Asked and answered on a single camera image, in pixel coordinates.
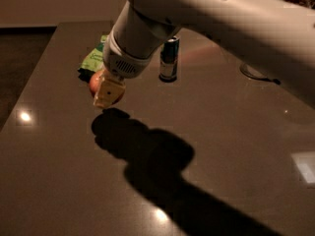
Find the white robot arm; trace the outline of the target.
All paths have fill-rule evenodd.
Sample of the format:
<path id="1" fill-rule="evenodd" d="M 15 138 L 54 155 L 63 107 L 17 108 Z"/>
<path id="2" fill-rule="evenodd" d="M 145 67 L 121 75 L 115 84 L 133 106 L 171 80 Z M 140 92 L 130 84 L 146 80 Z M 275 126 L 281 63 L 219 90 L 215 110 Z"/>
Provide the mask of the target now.
<path id="1" fill-rule="evenodd" d="M 282 0 L 127 0 L 103 47 L 94 104 L 111 106 L 181 29 L 204 35 L 315 106 L 315 10 Z"/>

